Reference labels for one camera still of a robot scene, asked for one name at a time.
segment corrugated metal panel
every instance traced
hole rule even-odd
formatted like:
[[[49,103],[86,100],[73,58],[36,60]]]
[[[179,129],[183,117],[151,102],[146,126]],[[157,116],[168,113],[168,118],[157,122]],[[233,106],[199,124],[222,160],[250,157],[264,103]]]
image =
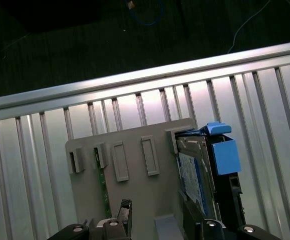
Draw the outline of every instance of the corrugated metal panel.
[[[189,116],[232,126],[246,221],[290,240],[290,55],[0,109],[0,239],[77,221],[68,139]]]

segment metal frame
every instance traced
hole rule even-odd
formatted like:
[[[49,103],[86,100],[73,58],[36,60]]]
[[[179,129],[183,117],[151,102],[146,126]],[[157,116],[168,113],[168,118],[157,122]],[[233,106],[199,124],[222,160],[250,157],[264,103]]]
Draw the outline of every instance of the metal frame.
[[[0,97],[0,120],[285,64],[290,64],[290,43],[18,93]]]

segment black surface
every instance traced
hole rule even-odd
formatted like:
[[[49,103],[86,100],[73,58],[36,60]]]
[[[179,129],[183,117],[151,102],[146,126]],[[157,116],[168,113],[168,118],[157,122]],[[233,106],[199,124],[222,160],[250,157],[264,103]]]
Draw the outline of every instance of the black surface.
[[[163,17],[153,26],[139,25],[124,0],[99,0],[93,23],[29,35],[0,5],[0,96],[225,54],[239,26],[266,2],[182,0],[182,17],[178,1],[162,1]],[[157,0],[134,4],[144,22],[160,14]],[[290,7],[272,0],[241,30],[233,52],[287,42]]]
[[[246,224],[241,203],[242,194],[238,173],[218,175],[216,170],[216,161],[213,156],[212,144],[223,142],[228,137],[224,135],[207,136],[206,146],[208,150],[210,168],[215,184],[214,198],[218,203],[221,220],[224,225],[232,232],[238,227]]]

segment sticker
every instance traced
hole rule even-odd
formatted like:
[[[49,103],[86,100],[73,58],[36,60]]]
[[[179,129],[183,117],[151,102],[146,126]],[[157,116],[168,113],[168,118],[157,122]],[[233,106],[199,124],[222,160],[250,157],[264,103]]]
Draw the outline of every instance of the sticker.
[[[197,159],[180,152],[179,163],[187,195],[194,203],[198,202],[202,212],[207,215],[207,207]]]

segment gray plastic bracket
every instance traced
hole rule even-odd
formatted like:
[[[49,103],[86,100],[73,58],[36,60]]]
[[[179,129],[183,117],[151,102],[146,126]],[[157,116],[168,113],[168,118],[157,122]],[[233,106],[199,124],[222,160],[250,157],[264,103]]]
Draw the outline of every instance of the gray plastic bracket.
[[[113,162],[117,181],[127,181],[129,179],[129,176],[123,142],[114,142],[111,146],[111,151],[113,155]]]
[[[143,136],[141,137],[141,141],[144,149],[148,176],[159,174],[159,164],[154,137],[152,135]]]
[[[80,173],[85,170],[83,156],[83,150],[81,147],[75,148],[73,151],[67,152],[69,173]]]
[[[178,149],[177,149],[177,142],[176,142],[176,137],[175,134],[182,132],[182,131],[188,131],[188,130],[193,130],[193,126],[192,125],[186,125],[186,126],[182,126],[182,127],[176,127],[176,128],[171,128],[171,129],[167,129],[166,133],[167,133],[167,137],[168,137],[168,142],[169,142],[169,148],[170,148],[170,152],[172,154],[177,154],[178,153]]]
[[[105,166],[108,165],[107,158],[105,155],[105,144],[103,142],[97,143],[94,145],[94,149],[98,150],[98,156],[99,156],[99,162],[100,162],[100,168],[104,169]]]

